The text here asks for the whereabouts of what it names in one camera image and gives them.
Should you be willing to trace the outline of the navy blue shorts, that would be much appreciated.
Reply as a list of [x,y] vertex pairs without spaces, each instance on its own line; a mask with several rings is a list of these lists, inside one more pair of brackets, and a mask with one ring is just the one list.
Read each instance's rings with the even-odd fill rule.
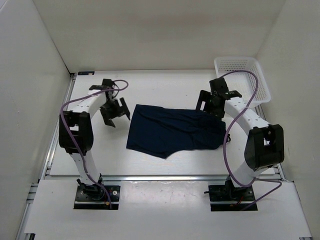
[[216,150],[230,140],[226,123],[204,111],[138,104],[126,147],[166,159],[179,151]]

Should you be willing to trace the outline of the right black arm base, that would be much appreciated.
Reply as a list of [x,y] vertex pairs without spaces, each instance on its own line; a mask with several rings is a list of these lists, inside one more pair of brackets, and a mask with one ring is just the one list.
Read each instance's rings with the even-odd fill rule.
[[222,185],[209,185],[204,194],[209,196],[211,212],[258,210],[253,187],[235,187],[229,176]]

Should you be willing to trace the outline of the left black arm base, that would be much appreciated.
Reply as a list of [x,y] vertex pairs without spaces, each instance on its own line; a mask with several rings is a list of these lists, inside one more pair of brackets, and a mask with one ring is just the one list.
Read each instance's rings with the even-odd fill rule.
[[118,210],[121,194],[120,185],[104,185],[109,194],[97,185],[87,185],[77,179],[73,208],[75,210]]

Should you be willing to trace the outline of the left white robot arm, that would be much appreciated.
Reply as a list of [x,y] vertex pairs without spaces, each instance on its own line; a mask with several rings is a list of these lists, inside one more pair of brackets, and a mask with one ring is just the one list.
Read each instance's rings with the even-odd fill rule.
[[117,99],[111,92],[93,91],[91,94],[69,101],[76,103],[70,110],[60,110],[59,145],[73,159],[80,175],[79,183],[89,186],[87,194],[100,200],[105,194],[102,175],[96,168],[91,149],[94,144],[92,118],[100,112],[106,126],[115,127],[114,118],[126,116],[130,111],[123,97]]

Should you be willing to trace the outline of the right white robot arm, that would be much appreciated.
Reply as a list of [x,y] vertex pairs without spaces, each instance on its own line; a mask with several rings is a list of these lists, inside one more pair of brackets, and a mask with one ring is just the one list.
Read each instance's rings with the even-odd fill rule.
[[243,188],[250,187],[261,173],[284,161],[284,130],[279,124],[270,124],[259,117],[236,90],[215,94],[201,90],[197,110],[201,109],[203,102],[204,111],[218,118],[223,118],[225,113],[233,118],[227,134],[237,123],[247,135],[244,161],[236,171],[232,171],[228,164],[226,144],[222,147],[224,163],[232,181],[225,186],[224,193],[230,200],[236,200],[242,195]]

